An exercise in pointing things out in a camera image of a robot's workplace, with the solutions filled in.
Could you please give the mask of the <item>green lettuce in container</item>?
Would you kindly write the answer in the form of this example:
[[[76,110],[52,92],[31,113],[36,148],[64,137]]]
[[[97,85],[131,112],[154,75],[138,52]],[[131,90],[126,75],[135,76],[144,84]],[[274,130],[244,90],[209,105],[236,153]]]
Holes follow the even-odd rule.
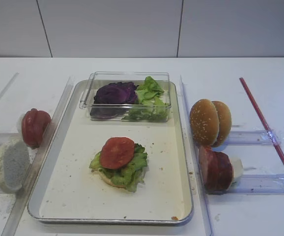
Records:
[[[122,120],[140,121],[147,120],[150,122],[166,122],[168,118],[167,103],[164,103],[161,96],[164,90],[151,77],[147,76],[144,83],[138,85],[136,91],[137,100],[135,105],[142,105],[143,108],[131,108],[128,115]]]

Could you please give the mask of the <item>tomato slice on bun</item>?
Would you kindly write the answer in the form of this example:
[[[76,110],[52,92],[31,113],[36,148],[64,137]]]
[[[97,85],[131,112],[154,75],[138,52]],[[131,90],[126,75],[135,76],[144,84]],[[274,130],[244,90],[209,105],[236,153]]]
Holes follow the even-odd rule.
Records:
[[[109,138],[100,153],[103,168],[116,170],[127,165],[134,157],[135,143],[127,137]]]

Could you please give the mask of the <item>stack of meat slices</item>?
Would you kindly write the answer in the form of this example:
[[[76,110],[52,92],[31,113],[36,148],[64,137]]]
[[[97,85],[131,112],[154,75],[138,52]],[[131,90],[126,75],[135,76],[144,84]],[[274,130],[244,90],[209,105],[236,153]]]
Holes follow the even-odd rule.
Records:
[[[213,151],[210,146],[200,146],[199,164],[205,190],[227,191],[233,181],[233,167],[228,155]]]

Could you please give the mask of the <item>white block behind meat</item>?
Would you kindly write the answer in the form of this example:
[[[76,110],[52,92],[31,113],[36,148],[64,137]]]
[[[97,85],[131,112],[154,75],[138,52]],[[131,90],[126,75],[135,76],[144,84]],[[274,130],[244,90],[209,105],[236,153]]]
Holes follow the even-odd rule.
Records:
[[[243,173],[244,173],[244,169],[243,169],[243,165],[242,165],[242,161],[240,158],[231,158],[230,159],[230,163],[232,165],[232,169],[233,169],[233,180],[232,183],[236,183],[238,182]]]

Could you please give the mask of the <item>clear plastic container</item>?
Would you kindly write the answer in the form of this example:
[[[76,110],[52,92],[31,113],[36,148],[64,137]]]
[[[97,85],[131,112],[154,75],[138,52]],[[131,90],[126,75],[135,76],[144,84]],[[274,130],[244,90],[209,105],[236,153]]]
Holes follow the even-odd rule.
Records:
[[[104,72],[104,71],[98,71],[93,74],[91,74],[87,85],[84,89],[84,92],[80,99],[80,105],[79,107],[81,109],[85,109],[87,112],[87,116],[91,120],[101,120],[101,121],[127,121],[122,120],[122,118],[126,115],[128,115],[128,112],[131,108],[140,108],[144,107],[142,105],[108,105],[108,104],[94,104],[94,96],[96,95],[96,92],[99,90],[99,88],[108,85],[109,83],[117,83],[117,82],[133,82],[134,85],[138,87],[138,85],[141,85],[144,83],[144,80],[147,76],[151,76],[164,90],[164,94],[161,96],[161,99],[164,103],[167,103],[167,109],[168,109],[168,115],[170,113],[171,108],[171,98],[170,98],[170,90],[171,90],[171,82],[170,82],[170,76],[167,72]],[[125,108],[126,112],[124,114],[118,115],[111,119],[96,119],[92,118],[90,116],[90,111],[94,107],[98,106],[106,106],[111,108]]]

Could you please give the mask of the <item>front sesame bun top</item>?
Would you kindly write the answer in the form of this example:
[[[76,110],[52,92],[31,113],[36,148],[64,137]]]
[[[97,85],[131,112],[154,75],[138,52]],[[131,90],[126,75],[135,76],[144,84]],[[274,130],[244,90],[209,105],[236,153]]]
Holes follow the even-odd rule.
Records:
[[[203,146],[213,145],[219,134],[216,107],[208,99],[200,99],[190,110],[190,126],[194,140]]]

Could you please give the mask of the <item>bottom bun on tray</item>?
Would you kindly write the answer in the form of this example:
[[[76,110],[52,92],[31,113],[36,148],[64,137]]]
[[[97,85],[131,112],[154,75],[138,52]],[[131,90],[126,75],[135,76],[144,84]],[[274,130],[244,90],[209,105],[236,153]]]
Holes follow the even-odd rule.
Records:
[[[100,178],[107,183],[108,185],[111,185],[113,187],[117,187],[117,188],[123,188],[129,192],[136,192],[138,184],[143,184],[145,185],[144,182],[144,176],[146,173],[147,169],[146,167],[142,168],[141,170],[136,171],[133,174],[133,179],[131,181],[131,183],[129,185],[116,185],[113,184],[111,179],[108,178],[102,171],[100,171],[99,169],[91,169],[91,172],[94,173],[95,175],[99,175]]]

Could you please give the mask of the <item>rear bun top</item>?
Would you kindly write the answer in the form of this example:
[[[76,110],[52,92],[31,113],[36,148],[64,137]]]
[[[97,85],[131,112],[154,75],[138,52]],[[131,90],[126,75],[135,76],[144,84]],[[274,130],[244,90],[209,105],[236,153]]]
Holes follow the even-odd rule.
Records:
[[[219,133],[217,136],[217,140],[212,145],[212,147],[219,147],[225,142],[226,138],[228,137],[231,131],[231,126],[232,126],[231,112],[229,110],[229,107],[221,101],[212,101],[212,103],[214,104],[217,110],[218,119],[219,119]]]

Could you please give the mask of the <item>clear holder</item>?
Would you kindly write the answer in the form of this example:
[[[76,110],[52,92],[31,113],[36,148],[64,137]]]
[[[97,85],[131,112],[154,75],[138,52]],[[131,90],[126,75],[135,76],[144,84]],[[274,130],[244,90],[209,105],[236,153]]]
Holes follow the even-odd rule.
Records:
[[[280,139],[272,130],[231,131],[224,145],[238,146],[273,146],[279,145]]]
[[[206,190],[206,193],[214,195],[284,195],[284,174],[243,175],[227,190]]]

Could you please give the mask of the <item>metal baking tray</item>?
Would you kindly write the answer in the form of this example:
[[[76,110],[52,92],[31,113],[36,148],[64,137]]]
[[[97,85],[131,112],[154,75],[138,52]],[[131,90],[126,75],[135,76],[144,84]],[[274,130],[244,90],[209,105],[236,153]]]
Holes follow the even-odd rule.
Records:
[[[28,202],[47,223],[166,224],[188,221],[194,204],[189,184],[175,85],[164,123],[92,121],[79,102],[86,81],[71,95]],[[143,182],[131,193],[106,184],[89,168],[106,140],[128,137],[147,153]]]

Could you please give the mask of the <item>right lower clear holder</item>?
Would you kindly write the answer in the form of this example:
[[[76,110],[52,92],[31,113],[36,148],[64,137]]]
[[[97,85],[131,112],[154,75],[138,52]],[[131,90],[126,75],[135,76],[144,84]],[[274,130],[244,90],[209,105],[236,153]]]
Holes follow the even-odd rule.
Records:
[[[214,195],[284,195],[284,174],[243,175],[227,190],[206,190],[206,193]]]

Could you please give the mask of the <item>right clear acrylic rail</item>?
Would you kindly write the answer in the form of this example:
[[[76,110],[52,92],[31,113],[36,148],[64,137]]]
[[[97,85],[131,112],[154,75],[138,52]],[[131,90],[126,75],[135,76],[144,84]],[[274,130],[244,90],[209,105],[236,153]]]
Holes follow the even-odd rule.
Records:
[[[193,134],[192,130],[190,127],[190,111],[189,111],[189,105],[188,105],[188,99],[187,99],[187,94],[186,94],[186,89],[185,89],[185,84],[183,83],[182,76],[180,75],[179,77],[179,87],[180,87],[180,92],[182,96],[182,103],[183,103],[183,109],[184,109],[184,114],[185,114],[185,120],[186,120],[186,128],[189,136],[189,143],[190,143],[190,149],[191,149],[191,157],[192,157],[192,162],[194,165],[194,171],[195,171],[195,176],[196,176],[196,190],[199,196],[199,201],[200,201],[200,208],[202,212],[202,217],[203,217],[203,223],[204,223],[204,230],[205,230],[205,235],[206,236],[213,236],[213,227],[211,224],[210,220],[210,214],[209,214],[209,207],[208,207],[208,201],[206,199],[206,194],[204,191],[204,187],[202,185],[202,179],[200,175],[200,169],[199,169],[199,163],[197,159],[197,147],[193,139]]]

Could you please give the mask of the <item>clear acrylic rail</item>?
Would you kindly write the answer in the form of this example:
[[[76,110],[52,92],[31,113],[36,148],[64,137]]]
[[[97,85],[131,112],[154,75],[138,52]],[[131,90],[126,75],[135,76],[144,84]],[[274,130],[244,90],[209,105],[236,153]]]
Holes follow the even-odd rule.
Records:
[[[202,185],[202,179],[200,175],[200,169],[199,169],[199,163],[197,159],[197,147],[193,139],[193,134],[192,130],[190,127],[190,111],[189,111],[189,105],[188,105],[188,99],[187,99],[187,94],[186,94],[186,89],[185,89],[185,84],[183,83],[182,76],[180,75],[179,77],[179,87],[180,87],[180,92],[182,96],[182,103],[183,103],[183,109],[184,109],[184,114],[185,114],[185,120],[186,120],[186,128],[189,136],[189,143],[190,143],[190,149],[191,149],[191,157],[192,157],[192,162],[194,165],[194,171],[195,171],[195,176],[196,176],[196,190],[199,196],[199,201],[200,201],[200,208],[202,212],[202,217],[203,217],[203,223],[204,223],[204,230],[205,230],[205,235],[206,236],[213,236],[213,227],[211,224],[210,220],[210,214],[209,214],[209,207],[208,207],[208,201],[206,199],[206,194],[204,191],[204,187]]]
[[[13,236],[16,233],[22,214],[24,212],[24,209],[26,208],[29,196],[32,192],[32,188],[41,170],[42,164],[44,163],[46,154],[51,145],[51,141],[55,136],[57,127],[60,123],[66,104],[69,100],[73,86],[74,86],[73,79],[69,78],[65,85],[63,93],[60,97],[57,108],[53,114],[52,121],[49,124],[48,128],[45,130],[42,144],[39,147],[37,154],[33,160],[33,163],[31,164],[28,170],[23,187],[16,194],[16,201],[10,212],[5,227],[1,233],[2,236]]]

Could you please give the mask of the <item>far left clear rail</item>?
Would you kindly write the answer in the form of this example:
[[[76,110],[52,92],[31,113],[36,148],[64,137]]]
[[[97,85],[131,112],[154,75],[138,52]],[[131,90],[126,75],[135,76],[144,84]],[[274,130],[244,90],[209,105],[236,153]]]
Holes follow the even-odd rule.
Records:
[[[0,100],[2,99],[2,97],[5,95],[5,93],[8,91],[8,89],[12,86],[12,84],[15,82],[15,80],[17,79],[19,73],[16,72],[12,78],[8,81],[8,83],[5,85],[5,87],[0,91]]]

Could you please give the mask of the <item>left clear acrylic rail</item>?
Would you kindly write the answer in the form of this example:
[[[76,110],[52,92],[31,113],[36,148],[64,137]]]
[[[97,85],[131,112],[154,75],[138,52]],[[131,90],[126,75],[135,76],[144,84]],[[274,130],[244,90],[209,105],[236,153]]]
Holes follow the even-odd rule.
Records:
[[[73,79],[69,78],[65,85],[63,93],[60,97],[57,108],[53,114],[52,121],[49,124],[48,128],[45,130],[42,144],[39,147],[37,154],[33,160],[33,163],[31,164],[28,170],[23,187],[16,194],[16,201],[10,212],[5,227],[1,233],[2,236],[13,236],[16,233],[22,214],[24,212],[24,209],[26,208],[29,196],[32,192],[32,188],[41,170],[42,164],[44,163],[46,154],[51,145],[51,141],[55,136],[57,127],[60,123],[66,104],[69,100],[73,86],[74,86]]]

